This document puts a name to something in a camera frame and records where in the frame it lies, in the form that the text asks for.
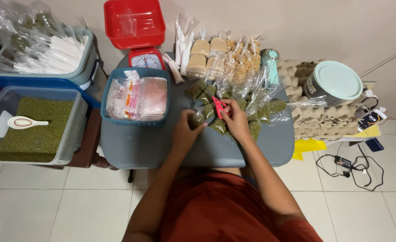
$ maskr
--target scale dial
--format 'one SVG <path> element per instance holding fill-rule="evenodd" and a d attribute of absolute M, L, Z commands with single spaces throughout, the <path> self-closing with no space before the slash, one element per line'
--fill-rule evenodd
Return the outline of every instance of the scale dial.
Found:
<path fill-rule="evenodd" d="M 162 63 L 155 54 L 134 56 L 131 58 L 132 67 L 154 68 L 162 70 Z"/>

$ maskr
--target phone screen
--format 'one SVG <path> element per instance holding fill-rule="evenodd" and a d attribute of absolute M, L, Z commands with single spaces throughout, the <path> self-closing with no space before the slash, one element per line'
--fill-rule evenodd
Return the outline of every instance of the phone screen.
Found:
<path fill-rule="evenodd" d="M 358 122 L 358 126 L 362 130 L 364 130 L 372 126 L 373 124 L 377 124 L 379 121 L 383 119 L 384 119 L 383 117 L 381 117 L 379 114 L 373 111 L 367 114 L 366 116 L 362 117 L 362 119 Z"/>

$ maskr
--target white scoop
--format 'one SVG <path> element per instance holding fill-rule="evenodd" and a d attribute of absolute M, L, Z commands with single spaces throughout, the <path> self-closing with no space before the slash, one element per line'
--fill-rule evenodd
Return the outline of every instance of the white scoop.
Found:
<path fill-rule="evenodd" d="M 27 129 L 36 125 L 48 125 L 47 121 L 35 121 L 32 118 L 24 117 L 24 116 L 15 116 L 7 121 L 8 126 L 13 129 L 22 130 Z"/>

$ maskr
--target person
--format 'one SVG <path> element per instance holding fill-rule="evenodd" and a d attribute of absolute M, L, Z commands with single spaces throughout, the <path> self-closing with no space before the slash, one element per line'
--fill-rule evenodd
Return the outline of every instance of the person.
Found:
<path fill-rule="evenodd" d="M 171 150 L 127 226 L 124 242 L 267 241 L 321 242 L 297 202 L 250 135 L 246 113 L 233 99 L 221 115 L 244 149 L 255 179 L 199 172 L 176 173 L 207 124 L 191 130 L 195 114 L 184 110 L 174 127 Z"/>

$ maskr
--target hand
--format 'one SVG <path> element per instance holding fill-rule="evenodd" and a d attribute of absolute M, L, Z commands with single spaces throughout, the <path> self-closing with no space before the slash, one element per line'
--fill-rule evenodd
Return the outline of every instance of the hand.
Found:
<path fill-rule="evenodd" d="M 196 129 L 191 130 L 188 121 L 195 115 L 195 111 L 187 109 L 180 114 L 180 119 L 174 127 L 173 138 L 171 141 L 171 151 L 183 157 L 192 148 L 198 135 L 207 126 L 207 123 L 201 124 Z"/>
<path fill-rule="evenodd" d="M 239 143 L 253 140 L 249 131 L 248 118 L 246 112 L 238 107 L 237 101 L 234 99 L 222 99 L 221 102 L 226 103 L 228 106 L 225 112 L 221 112 L 223 120 L 226 122 L 229 131 L 238 140 Z"/>

